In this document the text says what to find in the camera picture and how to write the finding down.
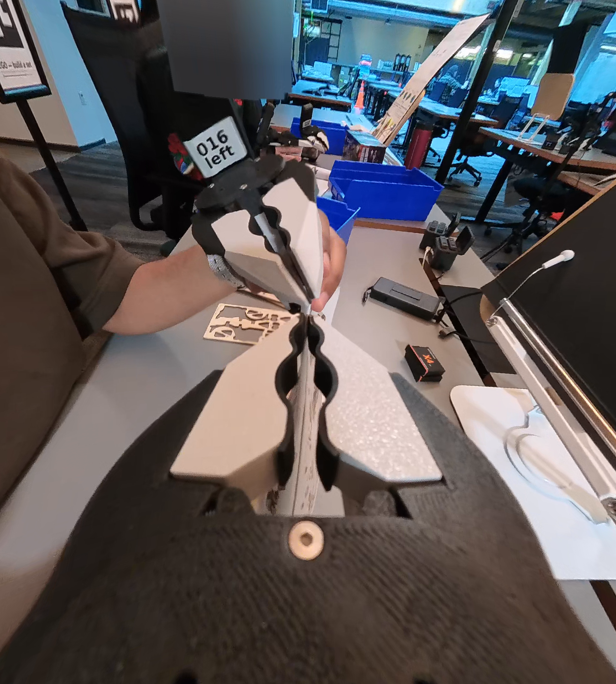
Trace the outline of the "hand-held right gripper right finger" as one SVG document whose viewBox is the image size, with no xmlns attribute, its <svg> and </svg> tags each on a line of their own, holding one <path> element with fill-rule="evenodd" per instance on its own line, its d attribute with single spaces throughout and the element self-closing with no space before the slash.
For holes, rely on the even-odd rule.
<svg viewBox="0 0 616 684">
<path fill-rule="evenodd" d="M 323 489 L 363 501 L 372 491 L 443 475 L 387 368 L 320 317 L 307 318 L 318 411 L 315 465 Z"/>
</svg>

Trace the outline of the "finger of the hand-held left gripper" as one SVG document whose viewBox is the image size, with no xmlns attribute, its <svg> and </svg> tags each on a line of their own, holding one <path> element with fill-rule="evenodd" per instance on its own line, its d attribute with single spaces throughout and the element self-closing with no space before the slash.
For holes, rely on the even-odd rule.
<svg viewBox="0 0 616 684">
<path fill-rule="evenodd" d="M 248 284 L 274 295 L 288 309 L 309 311 L 309 301 L 281 261 L 266 247 L 265 237 L 249 229 L 248 211 L 227 213 L 212 222 L 229 267 Z"/>
<path fill-rule="evenodd" d="M 322 222 L 315 200 L 288 178 L 263 197 L 263 208 L 277 214 L 270 227 L 277 235 L 283 267 L 304 299 L 313 301 L 321 293 L 324 274 Z"/>
</svg>

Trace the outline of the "instruction booklet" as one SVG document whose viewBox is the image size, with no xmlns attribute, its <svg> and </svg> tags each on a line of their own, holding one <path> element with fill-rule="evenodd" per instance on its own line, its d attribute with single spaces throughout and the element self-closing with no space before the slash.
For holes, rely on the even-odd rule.
<svg viewBox="0 0 616 684">
<path fill-rule="evenodd" d="M 268 492 L 263 512 L 273 516 L 298 517 L 315 511 L 321 484 L 315 463 L 318 419 L 324 395 L 315 385 L 315 359 L 307 344 L 289 361 L 294 385 L 287 391 L 292 419 L 294 461 L 284 486 Z"/>
</svg>

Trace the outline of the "wooden puzzle sheet with gears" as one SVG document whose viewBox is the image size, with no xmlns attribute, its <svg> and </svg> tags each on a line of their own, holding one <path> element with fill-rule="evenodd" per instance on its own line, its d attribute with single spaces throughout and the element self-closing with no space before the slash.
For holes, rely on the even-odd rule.
<svg viewBox="0 0 616 684">
<path fill-rule="evenodd" d="M 239 304 L 218 304 L 203 334 L 210 341 L 254 346 L 292 319 L 286 311 Z"/>
</svg>

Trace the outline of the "person's left forearm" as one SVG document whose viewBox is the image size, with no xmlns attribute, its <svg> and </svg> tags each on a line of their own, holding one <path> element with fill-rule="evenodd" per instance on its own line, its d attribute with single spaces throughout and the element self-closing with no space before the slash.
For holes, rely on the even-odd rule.
<svg viewBox="0 0 616 684">
<path fill-rule="evenodd" d="M 218 276 L 199 245 L 141 265 L 103 331 L 123 336 L 161 332 L 237 290 Z"/>
</svg>

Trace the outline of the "grey desk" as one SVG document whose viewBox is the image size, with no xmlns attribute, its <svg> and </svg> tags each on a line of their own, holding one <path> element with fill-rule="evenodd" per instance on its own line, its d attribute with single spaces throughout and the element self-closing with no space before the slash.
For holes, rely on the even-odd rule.
<svg viewBox="0 0 616 684">
<path fill-rule="evenodd" d="M 462 343 L 440 340 L 436 326 L 377 302 L 361 305 L 365 287 L 380 276 L 432 292 L 417 260 L 418 242 L 410 228 L 354 228 L 340 296 L 329 303 L 330 322 L 410 382 L 405 346 L 429 346 L 445 376 L 438 385 L 413 388 L 460 424 L 451 390 L 483 385 Z M 215 308 L 154 335 L 114 337 L 72 393 L 60 424 L 0 510 L 0 649 L 39 596 L 75 522 L 120 455 L 210 371 L 245 350 L 203 339 Z M 616 581 L 559 582 L 616 667 Z"/>
</svg>

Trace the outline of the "person's left hand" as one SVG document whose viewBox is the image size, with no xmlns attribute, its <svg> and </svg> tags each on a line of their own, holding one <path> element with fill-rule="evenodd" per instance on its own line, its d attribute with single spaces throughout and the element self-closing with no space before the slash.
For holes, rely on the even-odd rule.
<svg viewBox="0 0 616 684">
<path fill-rule="evenodd" d="M 322 210 L 318 210 L 318 216 L 322 227 L 323 277 L 320 295 L 312 302 L 313 312 L 322 312 L 338 289 L 346 262 L 346 243 Z"/>
</svg>

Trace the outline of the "labelled blue plastic bin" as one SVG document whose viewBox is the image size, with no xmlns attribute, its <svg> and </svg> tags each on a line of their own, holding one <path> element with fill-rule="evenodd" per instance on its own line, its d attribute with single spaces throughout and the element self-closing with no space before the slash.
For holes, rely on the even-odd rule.
<svg viewBox="0 0 616 684">
<path fill-rule="evenodd" d="M 289 131 L 301 146 L 312 146 L 319 152 L 341 156 L 348 128 L 340 123 L 316 118 L 312 118 L 309 125 L 303 126 L 301 120 L 295 117 Z"/>
</svg>

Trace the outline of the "large blue plastic bin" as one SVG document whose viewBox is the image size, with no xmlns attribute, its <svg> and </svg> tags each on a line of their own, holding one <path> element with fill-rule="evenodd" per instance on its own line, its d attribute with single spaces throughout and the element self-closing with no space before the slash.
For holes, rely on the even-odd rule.
<svg viewBox="0 0 616 684">
<path fill-rule="evenodd" d="M 329 183 L 333 198 L 360 218 L 411 222 L 427 220 L 443 186 L 423 171 L 360 161 L 334 161 Z"/>
</svg>

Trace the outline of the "black flat battery pack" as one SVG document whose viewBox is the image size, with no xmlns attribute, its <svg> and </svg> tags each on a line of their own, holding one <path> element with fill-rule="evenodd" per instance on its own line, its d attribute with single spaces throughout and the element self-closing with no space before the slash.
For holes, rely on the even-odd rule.
<svg viewBox="0 0 616 684">
<path fill-rule="evenodd" d="M 362 304 L 369 299 L 426 321 L 433 320 L 442 307 L 440 297 L 423 293 L 384 277 L 379 278 L 365 290 Z"/>
</svg>

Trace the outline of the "red water bottle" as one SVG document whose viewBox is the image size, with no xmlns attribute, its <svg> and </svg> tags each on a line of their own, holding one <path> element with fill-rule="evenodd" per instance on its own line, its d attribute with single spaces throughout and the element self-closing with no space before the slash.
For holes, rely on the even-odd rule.
<svg viewBox="0 0 616 684">
<path fill-rule="evenodd" d="M 404 160 L 406 169 L 412 170 L 413 168 L 421 168 L 424 165 L 428 156 L 433 132 L 433 123 L 417 122 L 415 124 Z"/>
</svg>

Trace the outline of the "black battery charging case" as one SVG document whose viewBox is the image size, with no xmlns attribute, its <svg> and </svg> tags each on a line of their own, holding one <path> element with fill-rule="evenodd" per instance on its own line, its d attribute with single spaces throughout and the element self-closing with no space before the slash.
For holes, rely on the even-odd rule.
<svg viewBox="0 0 616 684">
<path fill-rule="evenodd" d="M 428 222 L 419 244 L 423 252 L 421 264 L 435 271 L 450 270 L 458 256 L 470 251 L 475 235 L 469 225 L 457 230 L 460 216 L 453 213 L 449 222 L 432 220 Z"/>
</svg>

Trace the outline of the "metal rod with white tip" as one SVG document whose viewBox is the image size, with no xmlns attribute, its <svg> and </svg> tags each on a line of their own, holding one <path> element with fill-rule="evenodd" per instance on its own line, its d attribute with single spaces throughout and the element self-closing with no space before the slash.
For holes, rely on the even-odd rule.
<svg viewBox="0 0 616 684">
<path fill-rule="evenodd" d="M 513 288 L 513 290 L 504 297 L 503 299 L 500 300 L 500 303 L 496 307 L 496 309 L 493 311 L 492 315 L 489 318 L 489 322 L 491 325 L 493 325 L 493 320 L 497 317 L 497 314 L 501 309 L 509 303 L 510 299 L 512 298 L 513 295 L 515 295 L 531 278 L 533 278 L 536 274 L 548 270 L 550 268 L 553 268 L 557 265 L 560 265 L 561 263 L 566 263 L 571 261 L 575 257 L 575 252 L 573 250 L 563 250 L 560 252 L 557 256 L 555 256 L 552 259 L 549 259 L 547 261 L 544 261 L 538 268 L 536 268 L 534 271 L 532 271 L 526 278 L 524 278 L 518 286 Z"/>
</svg>

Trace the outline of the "black panel with wooden edge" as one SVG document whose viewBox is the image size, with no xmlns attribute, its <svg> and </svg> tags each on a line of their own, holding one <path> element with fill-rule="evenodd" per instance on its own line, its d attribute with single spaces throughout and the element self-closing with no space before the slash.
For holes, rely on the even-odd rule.
<svg viewBox="0 0 616 684">
<path fill-rule="evenodd" d="M 498 312 L 498 327 L 517 338 L 600 450 L 611 484 L 597 491 L 616 500 L 616 180 L 483 286 L 487 300 L 497 307 L 563 250 L 575 257 L 531 278 Z"/>
</svg>

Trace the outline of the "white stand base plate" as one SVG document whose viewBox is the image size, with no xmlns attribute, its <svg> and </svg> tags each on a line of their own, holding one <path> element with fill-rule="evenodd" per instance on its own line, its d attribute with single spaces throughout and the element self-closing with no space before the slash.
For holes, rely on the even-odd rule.
<svg viewBox="0 0 616 684">
<path fill-rule="evenodd" d="M 616 524 L 524 389 L 457 386 L 466 435 L 518 500 L 559 581 L 616 581 Z"/>
</svg>

